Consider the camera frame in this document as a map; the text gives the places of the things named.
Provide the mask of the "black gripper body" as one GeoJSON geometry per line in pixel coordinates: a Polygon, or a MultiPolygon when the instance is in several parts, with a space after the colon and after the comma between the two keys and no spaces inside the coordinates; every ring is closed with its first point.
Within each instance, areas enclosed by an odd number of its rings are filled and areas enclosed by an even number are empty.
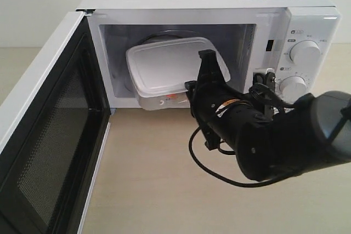
{"type": "Polygon", "coordinates": [[[247,104],[227,85],[215,83],[197,84],[196,98],[189,101],[191,112],[205,137],[206,147],[215,150],[224,141],[235,151],[239,131],[246,122],[247,104]]]}

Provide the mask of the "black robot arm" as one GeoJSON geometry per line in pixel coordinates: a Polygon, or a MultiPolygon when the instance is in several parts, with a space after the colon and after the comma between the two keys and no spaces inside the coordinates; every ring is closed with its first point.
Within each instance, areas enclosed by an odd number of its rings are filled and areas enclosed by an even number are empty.
{"type": "Polygon", "coordinates": [[[204,171],[228,184],[255,188],[350,162],[350,95],[307,93],[287,103],[275,93],[273,72],[256,73],[241,93],[230,87],[216,52],[199,52],[197,79],[185,83],[190,111],[209,150],[229,146],[247,183],[204,171]]]}

